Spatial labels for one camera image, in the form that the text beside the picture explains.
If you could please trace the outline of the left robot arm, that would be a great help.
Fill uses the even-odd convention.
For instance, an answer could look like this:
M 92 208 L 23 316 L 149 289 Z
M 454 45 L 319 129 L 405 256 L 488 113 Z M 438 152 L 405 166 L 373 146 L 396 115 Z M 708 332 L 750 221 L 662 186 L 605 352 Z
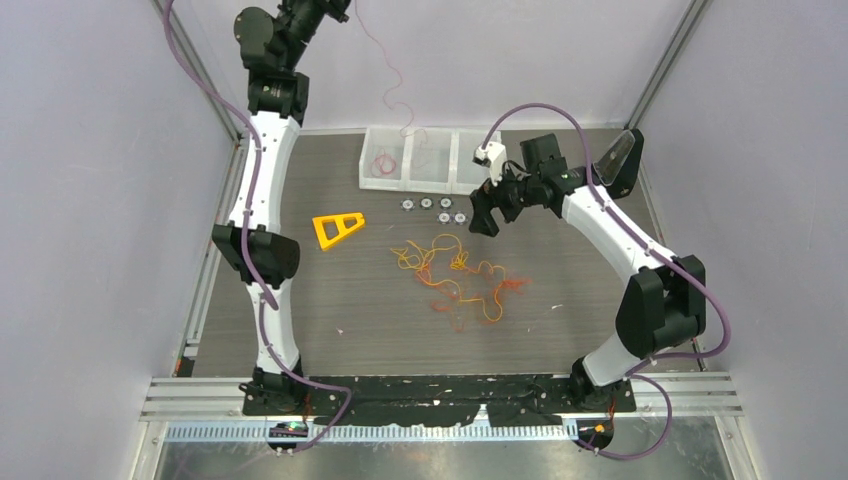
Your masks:
M 283 1 L 275 14 L 242 10 L 234 37 L 248 73 L 248 155 L 234 206 L 212 240 L 239 274 L 255 315 L 258 353 L 240 384 L 245 415 L 303 413 L 314 384 L 303 377 L 291 292 L 301 249 L 283 235 L 281 201 L 308 105 L 309 78 L 297 65 L 326 18 L 348 20 L 347 1 Z

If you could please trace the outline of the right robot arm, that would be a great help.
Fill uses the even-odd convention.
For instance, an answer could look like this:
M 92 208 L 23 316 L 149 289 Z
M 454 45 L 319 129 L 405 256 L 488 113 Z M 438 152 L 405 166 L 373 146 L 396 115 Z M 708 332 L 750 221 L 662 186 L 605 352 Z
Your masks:
M 691 283 L 705 281 L 703 263 L 656 244 L 615 203 L 634 185 L 643 146 L 640 131 L 625 130 L 592 167 L 573 169 L 552 134 L 522 142 L 521 164 L 509 160 L 498 142 L 477 147 L 473 155 L 488 177 L 470 195 L 470 232 L 494 237 L 499 227 L 493 209 L 510 223 L 540 205 L 582 233 L 624 283 L 614 333 L 576 360 L 567 380 L 568 397 L 581 410 L 606 405 L 628 371 L 706 328 L 706 299 Z

